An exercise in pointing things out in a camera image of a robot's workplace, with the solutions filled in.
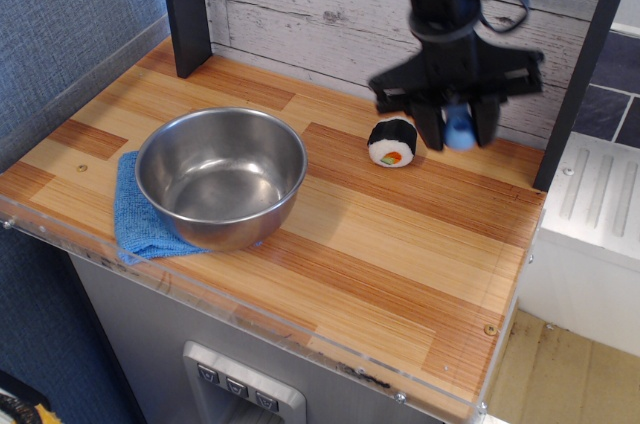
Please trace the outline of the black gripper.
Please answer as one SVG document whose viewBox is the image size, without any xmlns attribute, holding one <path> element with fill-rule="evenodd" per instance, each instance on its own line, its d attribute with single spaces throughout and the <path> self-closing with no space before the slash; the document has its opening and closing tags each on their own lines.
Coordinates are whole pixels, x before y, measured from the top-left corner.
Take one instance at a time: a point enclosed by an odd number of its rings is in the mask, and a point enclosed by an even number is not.
<svg viewBox="0 0 640 424">
<path fill-rule="evenodd" d="M 422 43 L 407 61 L 369 80 L 381 113 L 410 110 L 425 145 L 444 148 L 444 119 L 440 107 L 470 103 L 479 147 L 497 134 L 500 104 L 514 96 L 539 93 L 542 52 L 503 47 L 476 33 L 449 42 Z"/>
</svg>

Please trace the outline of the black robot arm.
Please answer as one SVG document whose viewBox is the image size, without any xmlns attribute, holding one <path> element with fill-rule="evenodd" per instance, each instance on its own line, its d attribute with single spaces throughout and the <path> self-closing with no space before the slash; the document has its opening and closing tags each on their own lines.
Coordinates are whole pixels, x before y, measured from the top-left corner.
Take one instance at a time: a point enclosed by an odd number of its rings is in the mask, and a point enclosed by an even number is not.
<svg viewBox="0 0 640 424">
<path fill-rule="evenodd" d="M 542 89 L 542 52 L 490 44 L 476 33 L 487 22 L 481 1 L 410 0 L 409 27 L 421 51 L 369 81 L 378 112 L 412 117 L 432 150 L 450 146 L 457 130 L 480 147 L 491 144 L 502 104 Z"/>
</svg>

